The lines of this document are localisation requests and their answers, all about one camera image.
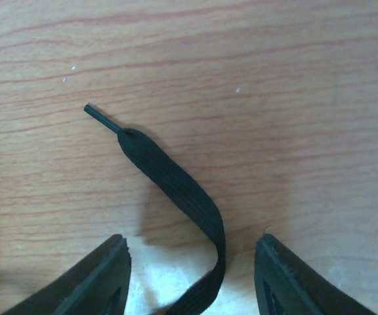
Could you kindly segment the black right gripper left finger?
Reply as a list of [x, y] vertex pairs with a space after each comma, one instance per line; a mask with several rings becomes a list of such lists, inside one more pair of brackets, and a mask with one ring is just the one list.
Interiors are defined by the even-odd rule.
[[5, 314], [123, 314], [131, 256], [127, 240], [114, 234], [55, 281]]

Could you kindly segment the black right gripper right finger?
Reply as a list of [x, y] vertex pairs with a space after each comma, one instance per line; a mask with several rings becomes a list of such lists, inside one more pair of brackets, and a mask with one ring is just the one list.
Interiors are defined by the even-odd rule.
[[254, 281], [260, 314], [374, 314], [272, 234], [263, 234], [256, 243]]

